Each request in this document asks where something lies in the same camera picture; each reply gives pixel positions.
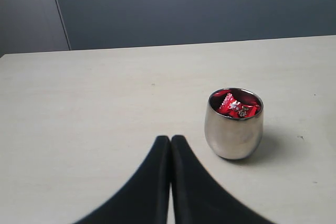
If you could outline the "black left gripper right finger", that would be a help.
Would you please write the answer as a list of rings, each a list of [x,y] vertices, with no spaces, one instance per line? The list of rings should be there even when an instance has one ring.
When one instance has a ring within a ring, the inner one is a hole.
[[[199,162],[186,138],[175,135],[172,193],[176,223],[265,223],[229,194]]]

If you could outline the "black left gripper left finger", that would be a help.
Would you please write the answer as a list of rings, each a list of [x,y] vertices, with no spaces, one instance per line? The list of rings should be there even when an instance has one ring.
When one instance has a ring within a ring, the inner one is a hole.
[[[161,135],[124,186],[77,223],[167,223],[169,197],[170,139]]]

